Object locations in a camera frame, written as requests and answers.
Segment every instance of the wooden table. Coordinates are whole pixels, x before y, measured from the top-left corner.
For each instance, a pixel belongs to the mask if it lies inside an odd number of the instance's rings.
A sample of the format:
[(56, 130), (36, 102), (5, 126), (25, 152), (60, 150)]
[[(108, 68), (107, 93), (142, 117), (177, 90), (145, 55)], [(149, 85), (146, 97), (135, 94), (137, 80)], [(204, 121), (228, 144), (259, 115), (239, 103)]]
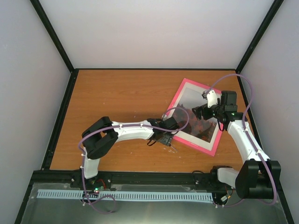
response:
[[(119, 122), (137, 122), (159, 118), (168, 108), (183, 78), (212, 85), (220, 77), (234, 73), (223, 70), (80, 70), (64, 119), (50, 169), (73, 170), (81, 164), (77, 144), (82, 132), (103, 116)], [(219, 90), (236, 91), (238, 111), (245, 104), (237, 77), (218, 83)], [(145, 140), (116, 143), (101, 158), (99, 170), (209, 172), (214, 165), (242, 166), (238, 149), (227, 132), (221, 136), (214, 157), (173, 141), (177, 153)]]

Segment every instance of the white panel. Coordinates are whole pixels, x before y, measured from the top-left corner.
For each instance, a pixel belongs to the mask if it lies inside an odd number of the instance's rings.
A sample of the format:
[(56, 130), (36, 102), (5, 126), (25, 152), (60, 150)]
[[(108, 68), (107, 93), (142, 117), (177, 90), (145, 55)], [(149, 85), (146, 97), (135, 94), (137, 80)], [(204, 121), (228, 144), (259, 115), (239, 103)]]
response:
[(281, 183), (299, 223), (299, 1), (284, 1), (243, 70), (264, 151), (281, 164)]
[(10, 224), (40, 169), (69, 72), (29, 0), (1, 1), (0, 21), (0, 223)]
[(77, 68), (235, 69), (273, 0), (41, 0)]

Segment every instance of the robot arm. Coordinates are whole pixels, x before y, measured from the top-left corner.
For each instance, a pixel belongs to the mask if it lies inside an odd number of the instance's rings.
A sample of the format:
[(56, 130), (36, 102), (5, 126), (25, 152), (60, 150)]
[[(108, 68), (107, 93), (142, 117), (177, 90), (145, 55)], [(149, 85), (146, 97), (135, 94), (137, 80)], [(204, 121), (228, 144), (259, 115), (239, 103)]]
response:
[[(193, 113), (198, 119), (202, 117), (204, 120), (216, 118), (219, 128), (220, 123), (222, 123), (222, 131), (226, 130), (232, 136), (243, 161), (240, 172), (230, 167), (214, 167), (212, 171), (217, 174), (217, 179), (235, 188), (240, 198), (272, 199), (273, 189), (269, 175), (258, 153), (266, 161), (276, 186), (279, 183), (280, 164), (278, 161), (271, 161), (261, 149), (250, 130), (246, 118), (245, 128), (243, 127), (243, 113), (237, 112), (236, 92), (222, 91), (221, 99), (217, 99), (214, 91), (209, 91), (208, 94), (204, 93), (203, 97), (205, 98), (205, 96), (207, 104), (193, 108)], [(251, 137), (254, 146), (258, 150), (257, 152), (248, 139), (245, 130)]]
[(170, 130), (179, 128), (174, 118), (168, 118), (166, 120), (147, 119), (136, 123), (119, 123), (111, 121), (109, 117), (102, 117), (85, 130), (82, 133), (82, 137), (102, 128), (112, 127), (110, 130), (104, 131), (103, 134), (95, 134), (83, 142), (85, 154), (87, 155), (84, 161), (85, 178), (89, 179), (98, 174), (100, 158), (105, 156), (116, 142), (144, 139), (149, 140), (148, 146), (152, 146), (156, 142), (160, 142), (166, 146), (171, 145), (173, 134), (146, 127), (146, 125)]
[[(222, 123), (222, 131), (228, 131), (234, 139), (243, 161), (240, 172), (230, 167), (218, 166), (213, 167), (212, 174), (215, 173), (216, 178), (220, 182), (235, 188), (240, 198), (272, 199), (274, 194), (270, 178), (258, 153), (266, 161), (275, 185), (279, 183), (280, 164), (278, 161), (271, 161), (264, 153), (250, 131), (249, 124), (245, 118), (245, 129), (258, 150), (258, 152), (255, 151), (243, 127), (243, 113), (237, 112), (236, 92), (222, 91), (221, 99), (219, 99), (214, 91), (209, 91), (209, 93), (206, 94), (206, 98), (207, 104), (193, 108), (193, 113), (197, 119), (203, 118), (204, 120), (208, 120), (210, 118), (217, 118), (219, 128), (220, 123)], [(99, 133), (83, 141), (84, 150), (87, 155), (85, 156), (84, 163), (85, 178), (88, 179), (97, 175), (100, 158), (106, 155), (116, 142), (130, 139), (145, 139), (149, 140), (149, 146), (151, 141), (154, 141), (154, 143), (160, 142), (166, 146), (171, 145), (173, 134), (143, 125), (151, 125), (170, 130), (179, 128), (173, 117), (166, 120), (147, 119), (138, 123), (118, 123), (111, 121), (109, 117), (102, 117), (82, 134), (82, 137), (85, 137), (94, 131), (111, 127), (110, 130), (103, 132), (103, 136)]]

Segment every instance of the purple cable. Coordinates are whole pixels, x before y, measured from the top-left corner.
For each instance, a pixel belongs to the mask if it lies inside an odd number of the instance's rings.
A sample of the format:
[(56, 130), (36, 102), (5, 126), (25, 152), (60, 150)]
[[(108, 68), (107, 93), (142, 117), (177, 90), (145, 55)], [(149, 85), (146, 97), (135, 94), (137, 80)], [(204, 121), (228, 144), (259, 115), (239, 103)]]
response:
[(245, 133), (246, 133), (246, 135), (247, 135), (247, 137), (248, 137), (250, 143), (252, 144), (252, 146), (253, 146), (255, 152), (257, 153), (258, 157), (261, 159), (263, 165), (265, 166), (265, 169), (266, 169), (266, 171), (267, 171), (267, 173), (268, 173), (268, 176), (269, 176), (270, 181), (271, 181), (272, 189), (273, 189), (273, 195), (274, 195), (274, 197), (273, 197), (273, 201), (272, 201), (272, 202), (267, 203), (267, 202), (264, 202), (263, 200), (260, 200), (260, 201), (262, 201), (264, 204), (267, 204), (267, 205), (274, 205), (274, 204), (276, 203), (276, 201), (277, 201), (277, 190), (276, 190), (276, 186), (275, 186), (275, 182), (274, 182), (273, 176), (272, 176), (272, 174), (271, 174), (271, 171), (270, 171), (270, 169), (269, 169), (269, 167), (268, 167), (266, 161), (263, 159), (262, 155), (258, 152), (258, 149), (257, 149), (256, 145), (254, 144), (254, 142), (253, 142), (251, 136), (249, 135), (248, 131), (246, 131), (246, 126), (245, 126), (245, 116), (246, 116), (246, 114), (247, 114), (247, 112), (248, 112), (248, 110), (249, 110), (249, 108), (250, 108), (250, 106), (251, 106), (252, 100), (253, 100), (253, 98), (254, 98), (254, 90), (253, 90), (253, 86), (252, 86), (251, 82), (250, 82), (245, 76), (243, 76), (243, 75), (240, 75), (240, 74), (229, 74), (229, 75), (223, 76), (222, 78), (218, 79), (218, 80), (217, 80), (217, 81), (210, 87), (210, 89), (208, 89), (208, 90), (206, 91), (206, 94), (208, 94), (209, 91), (211, 91), (211, 89), (212, 89), (217, 83), (219, 83), (221, 80), (223, 80), (223, 79), (225, 79), (225, 78), (227, 78), (227, 77), (230, 77), (230, 76), (239, 76), (239, 77), (241, 77), (241, 78), (244, 78), (244, 79), (247, 81), (247, 83), (249, 84), (249, 86), (250, 86), (250, 90), (251, 90), (251, 99), (250, 99), (250, 101), (249, 101), (249, 103), (248, 103), (248, 106), (246, 107), (246, 109), (245, 109), (245, 111), (244, 111), (244, 113), (243, 113), (243, 117), (242, 117), (243, 128), (244, 128)]
[[(173, 108), (168, 109), (168, 110), (163, 114), (163, 116), (164, 116), (168, 111), (171, 111), (171, 110), (173, 110), (173, 109), (180, 109), (180, 110), (183, 110), (183, 111), (187, 114), (187, 121), (186, 121), (186, 123), (184, 124), (183, 127), (179, 128), (179, 129), (176, 129), (176, 130), (164, 129), (164, 128), (155, 127), (155, 126), (151, 126), (151, 125), (142, 125), (142, 127), (154, 128), (154, 129), (161, 130), (161, 131), (165, 131), (165, 132), (178, 132), (178, 131), (183, 130), (185, 127), (187, 127), (187, 125), (188, 125), (188, 123), (189, 123), (189, 114), (188, 114), (188, 112), (187, 112), (184, 108), (181, 108), (181, 107), (173, 107)], [(140, 124), (130, 124), (130, 125), (123, 125), (122, 127), (136, 127), (136, 126), (141, 126), (141, 125), (140, 125)], [(81, 141), (80, 141), (79, 144), (78, 144), (78, 148), (79, 148), (79, 149), (81, 150), (81, 152), (82, 152), (82, 165), (81, 165), (81, 170), (82, 170), (82, 185), (83, 185), (83, 191), (84, 191), (84, 194), (85, 194), (85, 197), (84, 197), (84, 198), (86, 198), (87, 201), (88, 201), (88, 204), (89, 204), (95, 211), (97, 211), (97, 212), (100, 213), (100, 214), (109, 214), (109, 213), (112, 213), (112, 212), (115, 210), (115, 208), (116, 208), (116, 200), (115, 200), (115, 198), (114, 198), (112, 195), (107, 195), (107, 196), (103, 196), (103, 197), (97, 199), (97, 200), (94, 201), (94, 202), (91, 202), (91, 201), (90, 201), (90, 199), (89, 199), (89, 197), (88, 197), (88, 194), (87, 194), (86, 185), (85, 185), (85, 179), (84, 179), (84, 163), (85, 163), (85, 156), (86, 156), (86, 155), (85, 155), (85, 151), (84, 151), (84, 149), (81, 147), (81, 144), (82, 144), (86, 139), (90, 138), (91, 136), (93, 136), (93, 135), (95, 135), (95, 134), (98, 134), (98, 133), (100, 133), (100, 132), (102, 132), (102, 131), (107, 131), (107, 130), (109, 130), (109, 129), (119, 128), (119, 127), (121, 127), (121, 126), (120, 126), (120, 125), (116, 125), (116, 126), (104, 127), (104, 128), (102, 128), (102, 129), (100, 129), (100, 130), (97, 130), (97, 131), (95, 131), (95, 132), (92, 132), (92, 133), (86, 135), (85, 137), (83, 137), (83, 138), (81, 139)], [(94, 207), (93, 204), (99, 202), (100, 200), (102, 200), (103, 198), (106, 198), (106, 197), (110, 197), (110, 198), (112, 198), (112, 200), (113, 200), (113, 202), (114, 202), (114, 207), (113, 207), (113, 209), (110, 210), (110, 211), (108, 211), (108, 212), (104, 212), (104, 211), (100, 211), (100, 210), (96, 209), (96, 208)]]

